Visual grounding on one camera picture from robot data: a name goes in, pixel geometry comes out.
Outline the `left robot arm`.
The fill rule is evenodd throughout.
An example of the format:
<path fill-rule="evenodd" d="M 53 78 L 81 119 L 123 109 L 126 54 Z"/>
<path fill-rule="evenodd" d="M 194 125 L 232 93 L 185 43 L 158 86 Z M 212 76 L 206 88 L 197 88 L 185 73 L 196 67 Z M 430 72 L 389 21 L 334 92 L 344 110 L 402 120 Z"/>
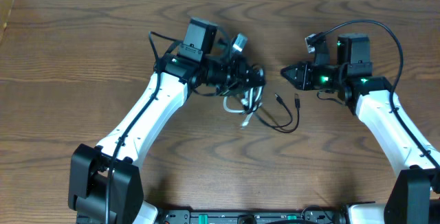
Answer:
<path fill-rule="evenodd" d="M 222 27 L 193 18 L 182 40 L 155 56 L 148 87 L 132 109 L 95 146 L 71 156 L 68 206 L 78 223 L 155 223 L 160 211 L 144 199 L 140 171 L 170 117 L 201 85 L 214 96 L 237 97 L 250 120 L 261 105 L 264 71 L 243 56 L 247 37 L 230 38 Z"/>

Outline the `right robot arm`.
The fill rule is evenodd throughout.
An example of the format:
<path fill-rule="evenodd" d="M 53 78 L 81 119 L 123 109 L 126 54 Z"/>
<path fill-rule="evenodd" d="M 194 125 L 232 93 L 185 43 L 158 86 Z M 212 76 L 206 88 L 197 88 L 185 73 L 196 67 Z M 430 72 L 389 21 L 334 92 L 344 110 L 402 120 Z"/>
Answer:
<path fill-rule="evenodd" d="M 370 40 L 365 34 L 341 34 L 337 62 L 329 62 L 325 38 L 306 39 L 312 62 L 299 62 L 280 71 L 297 90 L 336 92 L 381 146 L 397 180 L 385 204 L 346 204 L 334 223 L 438 223 L 439 151 L 422 135 L 392 93 L 391 83 L 373 75 Z"/>

